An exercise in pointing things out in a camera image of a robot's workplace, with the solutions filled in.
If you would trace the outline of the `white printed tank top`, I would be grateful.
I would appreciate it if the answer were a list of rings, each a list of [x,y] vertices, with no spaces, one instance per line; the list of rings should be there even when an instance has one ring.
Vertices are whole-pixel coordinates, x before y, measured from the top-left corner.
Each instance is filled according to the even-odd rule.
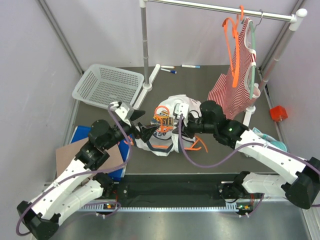
[[[155,109],[152,125],[159,124],[159,128],[153,133],[147,142],[143,142],[131,136],[130,144],[139,149],[152,152],[156,156],[166,157],[171,152],[181,152],[179,146],[179,135],[174,130],[177,128],[179,120],[178,107],[180,104],[188,105],[194,117],[200,117],[201,102],[188,97],[185,94],[173,95],[162,101]]]

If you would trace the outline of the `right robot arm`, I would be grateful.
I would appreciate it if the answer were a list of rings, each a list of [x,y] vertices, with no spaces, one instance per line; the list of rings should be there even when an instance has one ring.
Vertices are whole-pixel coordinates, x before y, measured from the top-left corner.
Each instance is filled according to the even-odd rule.
[[[320,161],[306,160],[273,146],[237,120],[226,118],[222,107],[215,101],[200,104],[200,113],[194,117],[189,105],[180,103],[174,109],[178,119],[178,144],[183,145],[182,135],[212,134],[217,142],[230,147],[234,153],[243,153],[276,174],[257,174],[242,171],[232,183],[221,184],[220,195],[226,199],[241,199],[250,194],[265,194],[287,199],[301,209],[316,207],[320,192]]]

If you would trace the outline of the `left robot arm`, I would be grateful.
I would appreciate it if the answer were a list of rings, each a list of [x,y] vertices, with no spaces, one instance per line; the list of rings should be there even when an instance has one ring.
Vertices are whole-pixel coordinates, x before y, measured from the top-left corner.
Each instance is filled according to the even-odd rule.
[[[102,169],[102,165],[110,158],[108,150],[122,140],[129,143],[130,135],[147,142],[159,128],[158,124],[133,123],[145,114],[143,110],[126,110],[119,106],[108,113],[115,126],[110,126],[103,119],[95,121],[87,142],[55,181],[33,200],[22,201],[17,206],[17,235],[24,236],[20,232],[20,225],[24,225],[28,235],[38,240],[48,240],[80,208],[97,198],[109,198],[114,187],[108,174],[122,169],[127,161]]]

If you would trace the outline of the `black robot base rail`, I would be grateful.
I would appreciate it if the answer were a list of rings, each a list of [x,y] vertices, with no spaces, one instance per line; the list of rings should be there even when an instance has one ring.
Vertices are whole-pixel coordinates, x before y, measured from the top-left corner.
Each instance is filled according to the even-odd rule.
[[[223,202],[251,201],[232,188],[234,173],[127,174],[102,196],[122,207],[221,207]]]

